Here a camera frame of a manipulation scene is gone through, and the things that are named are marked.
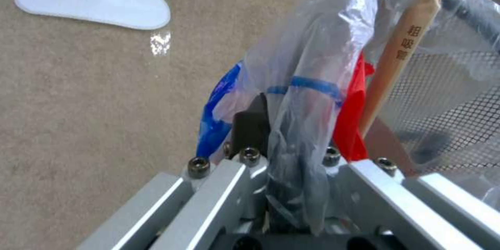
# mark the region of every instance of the silver metal frame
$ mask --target silver metal frame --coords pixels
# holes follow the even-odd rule
[[[248,168],[223,160],[151,249],[208,249],[219,232],[236,228],[249,191]]]
[[[224,232],[261,232],[267,168],[264,157],[249,168],[236,155],[202,179],[161,173],[79,249],[144,249],[165,227],[151,249],[208,249]],[[500,248],[500,214],[440,175],[404,179],[370,160],[343,158],[325,171],[328,234],[389,232],[410,249]]]
[[[362,232],[389,229],[411,249],[480,249],[370,160],[342,166],[343,207]]]
[[[500,213],[445,177],[406,179],[403,186],[482,248],[500,248]]]
[[[144,249],[193,195],[191,185],[166,173],[156,175],[89,236],[78,250]]]

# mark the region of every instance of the white insole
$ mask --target white insole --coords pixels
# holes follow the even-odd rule
[[[157,29],[170,21],[164,0],[15,0],[21,10],[135,29]]]

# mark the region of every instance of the wooden stick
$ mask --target wooden stick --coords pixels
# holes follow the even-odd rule
[[[359,123],[363,137],[441,8],[440,3],[441,0],[415,0],[401,16],[366,91],[366,103]]]

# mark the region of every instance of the plastic bag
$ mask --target plastic bag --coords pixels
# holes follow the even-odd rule
[[[230,136],[232,117],[244,111],[254,97],[265,93],[271,125],[267,189],[274,216],[271,219],[319,234],[329,200],[329,183],[321,161],[357,60],[363,51],[372,63],[377,62],[411,1],[302,1],[216,86],[205,106],[197,155],[214,162],[222,159],[221,147]],[[452,23],[465,1],[469,0],[458,0],[439,13],[417,50],[420,54],[491,50],[491,44],[498,43],[495,35],[487,32],[476,35],[486,40],[452,36],[456,32]],[[487,0],[476,0],[474,4],[483,5],[481,11],[493,7],[491,14],[498,14],[498,7]],[[474,32],[470,23],[463,24]],[[444,32],[448,40],[440,40]]]

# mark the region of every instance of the beige carpet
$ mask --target beige carpet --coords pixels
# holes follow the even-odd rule
[[[0,248],[74,248],[156,173],[179,173],[213,86],[298,0],[167,1],[172,21],[148,32],[0,0]]]

